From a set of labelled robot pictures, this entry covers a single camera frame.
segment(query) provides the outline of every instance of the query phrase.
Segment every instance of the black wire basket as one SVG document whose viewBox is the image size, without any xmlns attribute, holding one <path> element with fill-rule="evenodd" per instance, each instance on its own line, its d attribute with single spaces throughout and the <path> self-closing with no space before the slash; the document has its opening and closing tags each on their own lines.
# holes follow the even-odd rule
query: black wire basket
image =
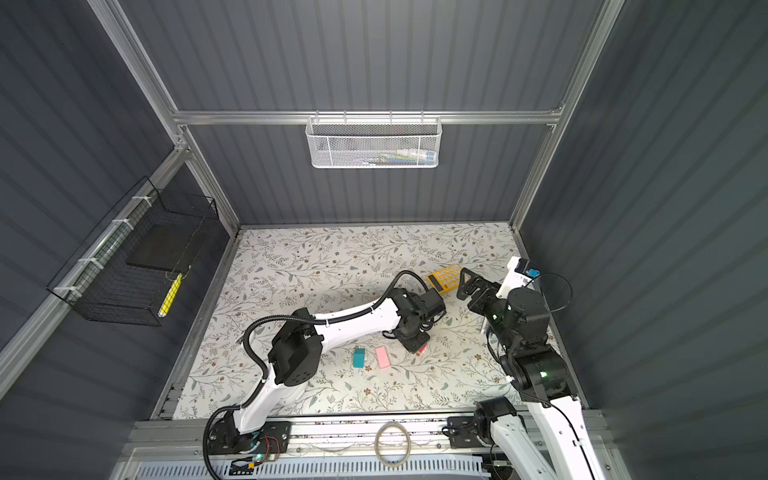
<svg viewBox="0 0 768 480">
<path fill-rule="evenodd" d="M 218 222 L 214 199 L 152 190 L 104 241 L 70 286 L 48 290 L 83 318 L 159 326 Z"/>
</svg>

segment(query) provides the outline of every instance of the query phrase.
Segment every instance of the white mesh basket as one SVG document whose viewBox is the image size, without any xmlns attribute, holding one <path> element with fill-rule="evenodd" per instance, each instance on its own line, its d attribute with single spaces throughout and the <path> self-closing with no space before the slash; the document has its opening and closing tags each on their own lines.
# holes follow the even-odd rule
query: white mesh basket
<svg viewBox="0 0 768 480">
<path fill-rule="evenodd" d="M 434 168 L 442 125 L 325 124 L 310 118 L 306 140 L 317 168 Z"/>
</svg>

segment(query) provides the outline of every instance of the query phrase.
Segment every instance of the white cable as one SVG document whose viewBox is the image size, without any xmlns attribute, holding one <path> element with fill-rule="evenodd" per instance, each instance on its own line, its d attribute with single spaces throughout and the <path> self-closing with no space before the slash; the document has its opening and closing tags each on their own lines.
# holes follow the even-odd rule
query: white cable
<svg viewBox="0 0 768 480">
<path fill-rule="evenodd" d="M 381 438 L 382 434 L 387 429 L 398 429 L 400 432 L 402 432 L 403 435 L 406 436 L 406 441 L 408 442 L 408 446 L 406 447 L 406 455 L 402 457 L 397 462 L 387 462 L 384 458 L 382 458 L 381 453 L 379 453 L 379 439 Z M 379 459 L 379 461 L 387 467 L 390 468 L 396 468 L 402 465 L 406 462 L 409 455 L 411 455 L 411 435 L 408 434 L 408 430 L 402 425 L 400 425 L 398 422 L 388 422 L 385 423 L 384 426 L 379 429 L 379 433 L 376 434 L 376 439 L 373 440 L 373 451 L 376 453 L 376 457 Z"/>
</svg>

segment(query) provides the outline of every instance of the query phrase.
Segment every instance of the yellow marker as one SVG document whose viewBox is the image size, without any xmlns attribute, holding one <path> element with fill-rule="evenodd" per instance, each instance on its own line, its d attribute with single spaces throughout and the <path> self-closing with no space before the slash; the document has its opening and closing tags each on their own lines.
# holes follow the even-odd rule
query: yellow marker
<svg viewBox="0 0 768 480">
<path fill-rule="evenodd" d="M 461 265 L 447 266 L 442 270 L 427 275 L 427 280 L 438 293 L 445 293 L 458 287 L 458 276 L 462 271 Z"/>
<path fill-rule="evenodd" d="M 165 296 L 165 300 L 163 300 L 163 305 L 160 307 L 160 311 L 157 312 L 157 316 L 160 318 L 168 314 L 168 310 L 170 310 L 170 306 L 173 304 L 174 298 L 176 298 L 176 292 L 179 291 L 179 287 L 181 286 L 182 278 L 181 273 L 179 273 L 176 280 L 174 280 L 173 284 L 170 286 L 170 289 L 168 289 L 168 294 Z"/>
</svg>

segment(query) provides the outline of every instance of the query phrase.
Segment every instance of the yellow calculator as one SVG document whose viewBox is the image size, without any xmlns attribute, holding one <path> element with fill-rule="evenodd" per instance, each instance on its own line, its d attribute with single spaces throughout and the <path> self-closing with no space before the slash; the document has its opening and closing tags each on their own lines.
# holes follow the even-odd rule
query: yellow calculator
<svg viewBox="0 0 768 480">
<path fill-rule="evenodd" d="M 447 266 L 442 270 L 427 275 L 427 280 L 438 293 L 445 293 L 458 286 L 458 276 L 462 272 L 460 265 Z"/>
</svg>

